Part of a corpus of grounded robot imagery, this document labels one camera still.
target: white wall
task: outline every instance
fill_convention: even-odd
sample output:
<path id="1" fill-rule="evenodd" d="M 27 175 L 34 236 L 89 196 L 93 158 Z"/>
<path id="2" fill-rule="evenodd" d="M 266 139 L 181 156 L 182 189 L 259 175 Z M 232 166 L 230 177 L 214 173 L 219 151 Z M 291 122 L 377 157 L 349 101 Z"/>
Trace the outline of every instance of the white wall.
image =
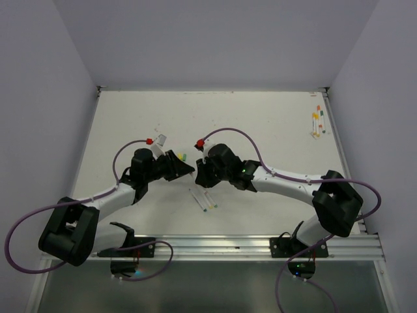
<path id="1" fill-rule="evenodd" d="M 417 306 L 416 15 L 415 0 L 381 0 L 330 88 L 352 176 L 382 194 L 367 225 L 381 236 L 403 312 Z"/>
<path id="2" fill-rule="evenodd" d="M 12 223 L 70 191 L 95 107 L 95 86 L 50 0 L 0 4 L 0 240 Z M 48 214 L 26 222 L 12 255 L 37 268 Z M 0 312 L 23 312 L 34 276 L 0 254 Z"/>
<path id="3" fill-rule="evenodd" d="M 122 89 L 330 86 L 378 0 L 54 0 L 93 80 Z"/>

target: white table surface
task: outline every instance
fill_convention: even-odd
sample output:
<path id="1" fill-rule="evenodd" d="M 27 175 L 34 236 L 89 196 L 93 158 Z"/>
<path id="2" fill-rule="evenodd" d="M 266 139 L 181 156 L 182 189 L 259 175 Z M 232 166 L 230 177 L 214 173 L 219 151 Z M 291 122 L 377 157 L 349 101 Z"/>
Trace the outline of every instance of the white table surface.
<path id="1" fill-rule="evenodd" d="M 312 137 L 311 114 L 320 105 L 327 134 Z M 97 193 L 114 183 L 111 162 L 126 142 L 167 136 L 164 149 L 186 153 L 195 167 L 201 153 L 195 142 L 220 127 L 247 132 L 257 143 L 264 161 L 275 168 L 305 174 L 343 174 L 335 138 L 320 93 L 307 92 L 151 92 L 103 91 L 76 181 L 75 198 Z M 255 159 L 250 142 L 234 132 L 214 135 L 242 160 Z M 133 152 L 119 157 L 119 175 L 130 165 Z M 121 222 L 138 234 L 170 235 L 265 235 L 292 232 L 307 220 L 314 208 L 277 194 L 240 191 L 221 182 L 209 192 L 219 208 L 202 212 L 188 188 L 190 176 L 168 183 L 149 184 L 146 196 L 103 219 Z M 357 224 L 352 233 L 359 233 Z"/>

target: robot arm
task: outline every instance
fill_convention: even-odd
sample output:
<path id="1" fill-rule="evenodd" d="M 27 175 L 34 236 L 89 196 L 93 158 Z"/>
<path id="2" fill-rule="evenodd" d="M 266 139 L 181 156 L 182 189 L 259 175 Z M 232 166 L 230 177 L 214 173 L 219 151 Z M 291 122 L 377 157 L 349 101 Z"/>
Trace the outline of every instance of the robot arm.
<path id="1" fill-rule="evenodd" d="M 124 170 L 116 190 L 99 193 L 107 196 L 92 197 L 83 204 L 71 204 L 65 197 L 59 203 L 66 207 L 54 209 L 39 239 L 39 249 L 74 266 L 81 265 L 91 254 L 108 248 L 134 246 L 134 230 L 112 222 L 98 222 L 123 207 L 137 203 L 148 191 L 148 184 L 164 178 L 172 181 L 194 171 L 179 160 L 172 150 L 163 152 L 165 136 L 161 135 L 150 149 L 135 151 L 131 166 Z"/>
<path id="2" fill-rule="evenodd" d="M 206 140 L 197 144 L 196 148 L 203 152 L 203 158 L 197 161 L 196 184 L 211 188 L 220 181 L 229 181 L 239 190 L 282 194 L 314 207 L 317 215 L 299 224 L 292 236 L 301 246 L 311 246 L 330 234 L 349 236 L 363 204 L 360 195 L 345 182 L 309 183 L 314 180 L 343 178 L 340 173 L 329 170 L 323 176 L 305 175 L 270 168 L 273 172 L 302 180 L 290 181 L 267 172 L 259 161 L 241 161 L 223 143 L 213 144 Z"/>

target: red cap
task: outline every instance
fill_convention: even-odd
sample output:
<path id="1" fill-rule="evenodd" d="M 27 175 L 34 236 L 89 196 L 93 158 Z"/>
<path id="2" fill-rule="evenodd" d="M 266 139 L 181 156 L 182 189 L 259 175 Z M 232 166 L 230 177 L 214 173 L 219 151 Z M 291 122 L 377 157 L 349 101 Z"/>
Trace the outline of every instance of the red cap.
<path id="1" fill-rule="evenodd" d="M 204 140 L 198 139 L 197 140 L 197 148 L 202 148 L 204 146 Z"/>

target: glass panel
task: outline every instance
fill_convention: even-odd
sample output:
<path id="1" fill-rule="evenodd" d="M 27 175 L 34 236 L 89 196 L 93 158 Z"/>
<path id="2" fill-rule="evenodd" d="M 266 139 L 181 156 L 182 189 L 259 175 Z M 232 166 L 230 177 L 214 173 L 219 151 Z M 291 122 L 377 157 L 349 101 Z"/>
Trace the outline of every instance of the glass panel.
<path id="1" fill-rule="evenodd" d="M 162 262 L 143 261 L 148 275 Z M 48 277 L 40 313 L 49 312 L 262 312 L 278 311 L 274 283 L 282 263 L 175 262 L 144 282 L 110 278 L 108 261 L 65 266 Z M 373 262 L 322 262 L 312 278 L 328 290 L 340 312 L 387 312 Z M 287 273 L 280 284 L 287 312 L 333 313 L 328 297 Z"/>

